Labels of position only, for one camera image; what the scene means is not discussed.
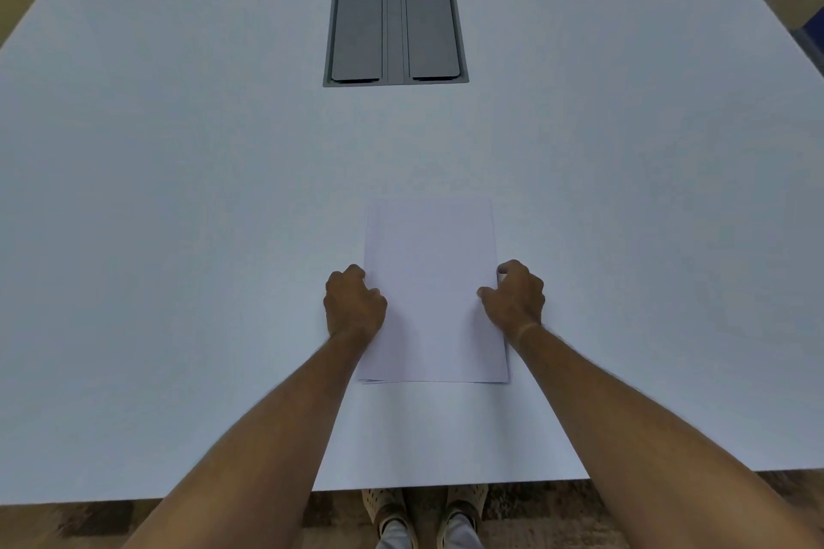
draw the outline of hand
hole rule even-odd
[[[362,332],[371,341],[386,316],[386,298],[378,289],[367,289],[366,273],[357,265],[332,272],[326,282],[326,326],[330,336],[339,332]]]
[[[546,301],[542,293],[544,282],[519,261],[499,265],[498,273],[506,274],[498,289],[481,287],[478,297],[492,323],[513,342],[530,324],[541,324],[541,309]]]

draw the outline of foot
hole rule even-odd
[[[447,507],[443,512],[441,526],[438,531],[438,547],[444,547],[444,535],[447,531],[447,523],[458,514],[463,514],[468,518],[475,531],[478,531],[480,516],[484,513],[484,502],[489,493],[488,484],[464,484],[462,486],[449,486],[447,489]]]
[[[406,526],[409,538],[412,539],[412,547],[418,549],[415,528],[412,527],[412,521],[406,512],[404,494],[400,488],[364,488],[361,496],[364,498],[366,512],[369,512],[369,519],[375,525],[378,538],[383,535],[388,523],[399,521]]]

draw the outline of pant leg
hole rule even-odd
[[[475,528],[463,514],[456,514],[449,519],[444,544],[447,549],[484,549]]]
[[[412,549],[412,539],[406,531],[406,525],[400,521],[386,523],[375,549]]]

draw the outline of right hand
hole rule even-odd
[[[492,323],[512,342],[529,324],[541,324],[541,309],[546,301],[544,282],[529,273],[520,261],[499,265],[498,273],[506,274],[498,289],[481,287],[478,297]]]

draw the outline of white paper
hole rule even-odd
[[[366,283],[386,320],[357,367],[377,382],[508,382],[503,335],[476,295],[497,286],[484,198],[383,198],[367,208]]]

